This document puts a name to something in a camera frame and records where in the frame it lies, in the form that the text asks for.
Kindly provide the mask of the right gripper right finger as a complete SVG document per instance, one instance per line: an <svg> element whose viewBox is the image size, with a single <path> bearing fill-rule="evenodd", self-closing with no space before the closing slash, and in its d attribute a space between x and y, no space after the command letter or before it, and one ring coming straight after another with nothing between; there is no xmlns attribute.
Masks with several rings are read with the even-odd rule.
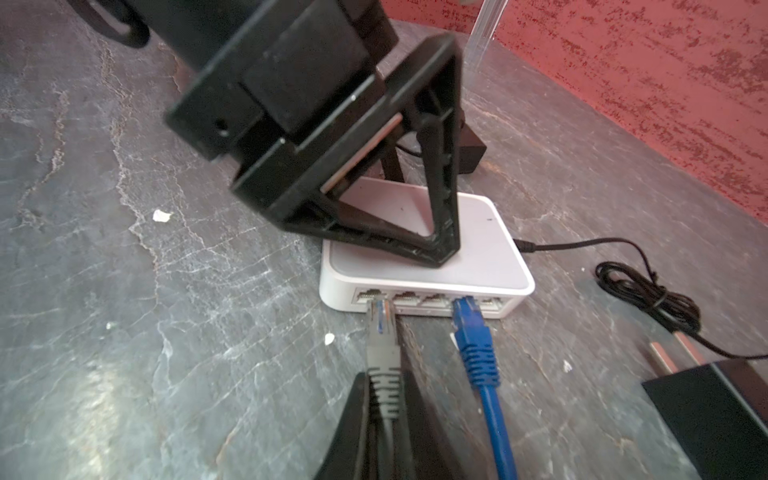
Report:
<svg viewBox="0 0 768 480"><path fill-rule="evenodd" d="M398 478L467 479L433 405L420 391L406 353L401 360Z"/></svg>

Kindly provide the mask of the white switch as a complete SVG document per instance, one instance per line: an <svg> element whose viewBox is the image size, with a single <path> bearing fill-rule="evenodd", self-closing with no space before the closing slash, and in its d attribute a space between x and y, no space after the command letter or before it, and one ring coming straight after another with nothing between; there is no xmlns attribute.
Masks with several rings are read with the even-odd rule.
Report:
<svg viewBox="0 0 768 480"><path fill-rule="evenodd" d="M433 220L424 186L362 177L341 197L356 213L407 234L404 254L326 240L319 296L342 312L363 313L384 296L406 316L449 317L470 296L487 319L502 319L535 290L534 278L494 203L457 196L456 223Z"/></svg>

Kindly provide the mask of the black power adapter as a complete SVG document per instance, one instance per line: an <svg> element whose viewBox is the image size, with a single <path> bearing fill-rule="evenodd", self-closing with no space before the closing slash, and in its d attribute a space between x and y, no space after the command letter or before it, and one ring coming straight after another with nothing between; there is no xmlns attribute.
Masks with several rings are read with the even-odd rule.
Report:
<svg viewBox="0 0 768 480"><path fill-rule="evenodd" d="M642 387L703 479L764 479L767 476L767 383L753 364L765 355L736 355L701 331L701 310L671 291L648 268L640 273L615 261L594 270L598 286L664 327L694 365L677 368L657 342L651 352L666 373Z"/></svg>
<svg viewBox="0 0 768 480"><path fill-rule="evenodd" d="M404 176L396 150L417 158L421 157L421 153L419 151L410 150L400 144L396 144L395 149L390 150L385 157L380 160L384 176L387 180L404 182ZM458 155L456 156L458 166L456 174L472 174L476 170L486 151L486 144L479 138L466 121L463 120L459 132Z"/></svg>

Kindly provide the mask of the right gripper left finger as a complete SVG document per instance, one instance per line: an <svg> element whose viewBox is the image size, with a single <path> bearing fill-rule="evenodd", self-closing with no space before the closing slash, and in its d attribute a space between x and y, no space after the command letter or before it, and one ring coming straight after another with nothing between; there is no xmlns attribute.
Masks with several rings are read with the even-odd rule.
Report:
<svg viewBox="0 0 768 480"><path fill-rule="evenodd" d="M368 475L370 380L358 373L315 480L362 480Z"/></svg>

